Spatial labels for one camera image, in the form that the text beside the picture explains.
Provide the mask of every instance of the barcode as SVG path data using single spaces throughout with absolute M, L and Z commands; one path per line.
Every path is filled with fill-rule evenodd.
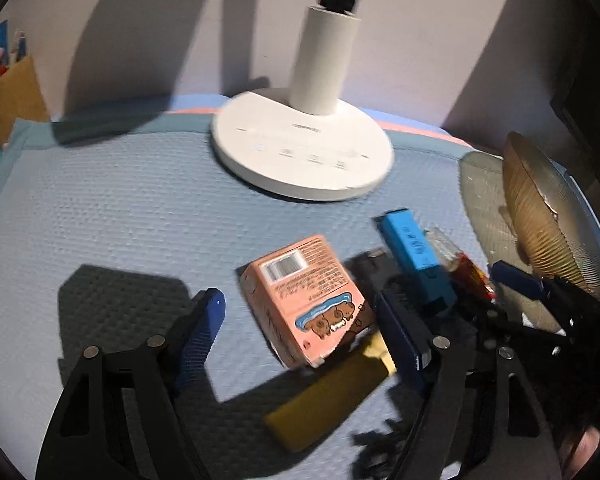
M 279 282 L 282 278 L 305 270 L 307 267 L 307 262 L 298 249 L 262 266 L 269 283 Z

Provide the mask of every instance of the pink stripe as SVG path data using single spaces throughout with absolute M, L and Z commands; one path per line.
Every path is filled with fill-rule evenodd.
M 420 128 L 413 128 L 412 126 L 403 126 L 402 124 L 385 123 L 384 121 L 376 121 L 383 130 L 391 130 L 392 132 L 403 132 L 405 134 L 421 135 L 424 137 L 431 137 L 432 139 L 446 140 L 447 142 L 453 142 L 460 146 L 470 148 L 471 145 L 464 142 L 462 139 L 453 137 L 450 135 L 439 134 L 437 132 L 430 132 L 429 130 L 422 130 Z
M 167 112 L 168 114 L 215 114 L 218 111 L 217 108 L 184 108 L 183 110 L 172 110 Z M 386 123 L 384 121 L 376 121 L 383 130 L 391 130 L 392 132 L 403 132 L 405 134 L 421 135 L 424 137 L 430 137 L 431 139 L 446 140 L 446 142 L 453 142 L 460 146 L 470 148 L 471 145 L 464 142 L 462 139 L 453 137 L 450 135 L 439 134 L 429 130 L 423 130 L 421 128 L 413 128 L 412 126 L 403 126 L 402 124 Z
M 184 110 L 170 110 L 168 114 L 215 114 L 217 108 L 185 108 Z

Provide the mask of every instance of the pink box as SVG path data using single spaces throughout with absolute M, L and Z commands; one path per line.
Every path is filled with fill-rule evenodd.
M 365 300 L 321 235 L 250 263 L 240 285 L 289 368 L 318 367 L 350 329 L 360 330 L 352 325 Z

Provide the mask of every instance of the cartoon illustration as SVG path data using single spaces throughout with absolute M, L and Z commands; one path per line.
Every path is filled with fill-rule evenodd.
M 323 314 L 310 319 L 304 324 L 306 330 L 312 330 L 320 339 L 324 339 L 331 333 L 329 322 L 324 318 Z
M 336 332 L 346 326 L 347 321 L 354 317 L 356 306 L 353 304 L 351 294 L 345 292 L 335 298 L 313 307 L 309 312 L 296 319 L 296 326 L 300 330 L 311 330 L 320 339 L 324 339 L 331 332 Z
M 358 334 L 366 330 L 375 322 L 376 316 L 365 301 L 365 303 L 358 307 L 358 315 L 356 316 L 355 321 L 351 323 L 347 333 L 342 338 L 340 346 L 346 346 L 347 344 L 350 344 L 358 336 Z

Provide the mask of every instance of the textured mat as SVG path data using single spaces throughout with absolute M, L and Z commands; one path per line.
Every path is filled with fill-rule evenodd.
M 412 416 L 414 395 L 387 380 L 317 447 L 287 454 L 260 417 L 315 377 L 285 372 L 270 353 L 235 269 L 312 234 L 345 260 L 381 245 L 372 219 L 399 207 L 487 263 L 461 201 L 466 148 L 398 134 L 394 170 L 375 192 L 288 202 L 227 174 L 208 135 L 187 131 L 208 128 L 208 118 L 192 124 L 158 118 L 136 127 L 142 134 L 61 146 L 48 126 L 30 126 L 12 142 L 18 152 L 0 174 L 0 445 L 28 478 L 80 350 L 116 351 L 164 332 L 210 286 L 226 296 L 225 322 L 177 407 L 214 478 L 350 478 L 355 435 Z

